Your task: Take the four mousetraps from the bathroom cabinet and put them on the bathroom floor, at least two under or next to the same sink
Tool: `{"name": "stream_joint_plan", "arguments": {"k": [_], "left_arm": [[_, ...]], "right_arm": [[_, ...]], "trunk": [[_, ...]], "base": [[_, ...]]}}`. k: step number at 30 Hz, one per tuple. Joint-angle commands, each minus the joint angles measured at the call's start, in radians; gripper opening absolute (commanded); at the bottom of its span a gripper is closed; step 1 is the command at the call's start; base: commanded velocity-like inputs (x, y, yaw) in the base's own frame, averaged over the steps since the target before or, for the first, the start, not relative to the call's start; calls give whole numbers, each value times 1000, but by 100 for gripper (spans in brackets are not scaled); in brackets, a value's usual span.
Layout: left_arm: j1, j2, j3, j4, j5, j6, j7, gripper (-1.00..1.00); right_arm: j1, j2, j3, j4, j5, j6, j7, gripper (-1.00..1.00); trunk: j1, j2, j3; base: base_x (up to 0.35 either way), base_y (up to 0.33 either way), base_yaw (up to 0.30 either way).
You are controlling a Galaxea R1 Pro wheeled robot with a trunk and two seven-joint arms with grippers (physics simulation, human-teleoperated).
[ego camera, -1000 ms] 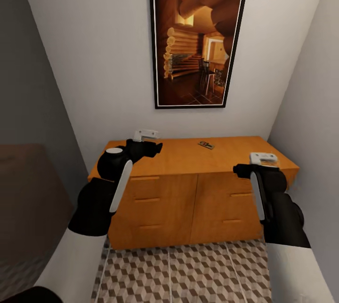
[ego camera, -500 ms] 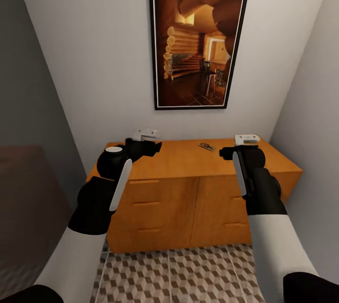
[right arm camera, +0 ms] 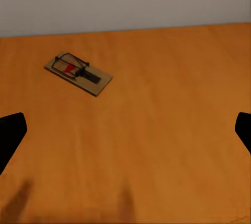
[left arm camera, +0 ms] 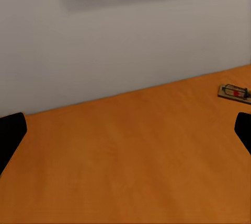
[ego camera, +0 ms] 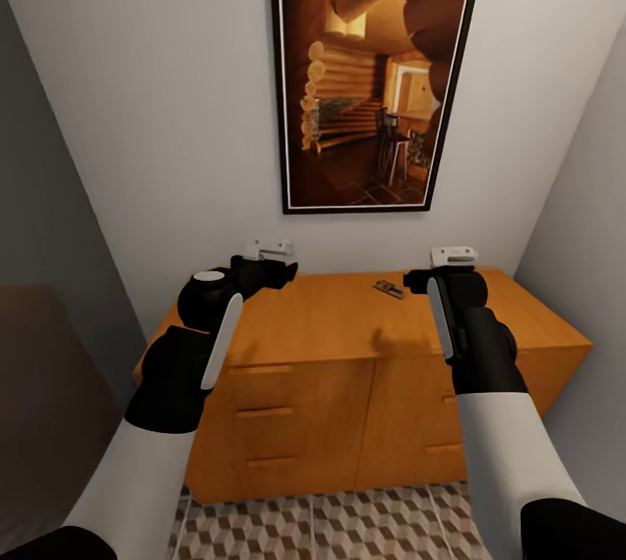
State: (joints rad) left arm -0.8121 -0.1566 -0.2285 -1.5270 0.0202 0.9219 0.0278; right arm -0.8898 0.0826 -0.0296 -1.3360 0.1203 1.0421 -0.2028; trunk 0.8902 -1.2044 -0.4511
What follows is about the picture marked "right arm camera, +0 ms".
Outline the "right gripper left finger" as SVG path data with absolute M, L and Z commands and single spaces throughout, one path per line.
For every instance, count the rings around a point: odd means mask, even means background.
M 27 132 L 22 112 L 0 117 L 0 175 Z

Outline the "mousetrap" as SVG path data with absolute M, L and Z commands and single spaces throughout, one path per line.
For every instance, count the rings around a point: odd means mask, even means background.
M 61 51 L 47 62 L 44 68 L 96 98 L 113 78 L 101 69 L 65 51 Z

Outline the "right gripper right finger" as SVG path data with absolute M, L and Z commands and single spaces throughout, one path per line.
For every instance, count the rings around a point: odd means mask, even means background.
M 240 112 L 235 123 L 235 132 L 251 153 L 251 114 Z

